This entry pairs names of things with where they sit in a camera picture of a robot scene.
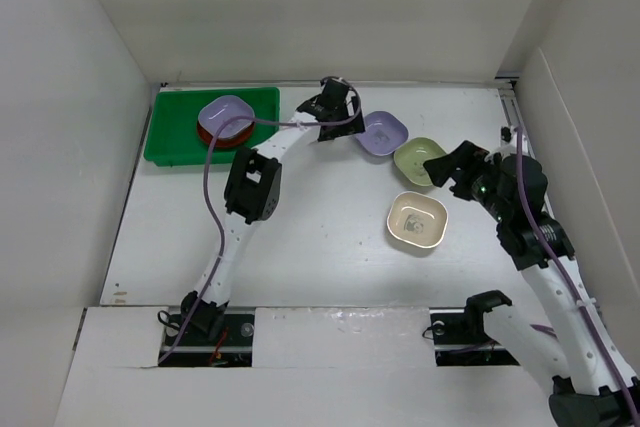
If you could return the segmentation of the purple square panda dish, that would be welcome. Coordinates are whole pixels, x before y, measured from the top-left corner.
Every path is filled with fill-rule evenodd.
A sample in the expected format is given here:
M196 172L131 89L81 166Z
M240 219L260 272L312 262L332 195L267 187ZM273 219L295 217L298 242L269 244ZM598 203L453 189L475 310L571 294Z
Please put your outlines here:
M198 125L208 134L232 139L253 125L253 108L235 95L223 95L205 105L198 114Z
M409 137L403 122L387 111L374 111L364 117L365 131L356 141L369 154L383 157L395 152Z

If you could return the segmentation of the red round plate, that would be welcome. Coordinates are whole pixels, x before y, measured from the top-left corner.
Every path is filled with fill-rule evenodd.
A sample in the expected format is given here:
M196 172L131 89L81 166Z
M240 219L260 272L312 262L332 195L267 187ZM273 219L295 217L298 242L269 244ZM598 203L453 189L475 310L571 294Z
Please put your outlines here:
M209 145L213 140L213 134L217 131L220 123L203 124L197 122L196 132L199 139ZM220 149L232 149L238 147L249 140L255 130L255 123L246 120L236 120L226 125L217 137L215 147Z

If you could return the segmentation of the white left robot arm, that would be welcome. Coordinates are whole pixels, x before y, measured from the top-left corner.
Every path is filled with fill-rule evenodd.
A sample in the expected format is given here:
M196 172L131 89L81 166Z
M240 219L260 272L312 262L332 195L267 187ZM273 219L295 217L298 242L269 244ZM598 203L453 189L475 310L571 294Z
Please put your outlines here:
M284 161L312 143L365 131L356 88L335 76L322 79L320 86L319 94L302 102L289 121L276 124L279 130L269 139L254 147L238 148L223 192L223 216L215 212L209 195L212 154L206 155L203 194L220 234L219 246L194 289L180 304L179 334L189 331L205 344L222 334L235 271L254 231L278 206Z

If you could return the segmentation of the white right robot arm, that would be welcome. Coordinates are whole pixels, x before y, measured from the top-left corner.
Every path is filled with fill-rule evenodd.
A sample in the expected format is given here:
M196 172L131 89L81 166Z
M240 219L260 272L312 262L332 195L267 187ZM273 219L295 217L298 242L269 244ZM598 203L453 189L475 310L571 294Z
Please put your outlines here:
M533 290L550 325L535 326L499 290L439 308L431 331L439 346L461 343L461 355L498 345L541 387L558 426L636 426L639 376L609 336L581 280L575 250L545 210L548 179L520 149L489 153L465 141L423 164L437 186L479 203L495 220L497 238Z

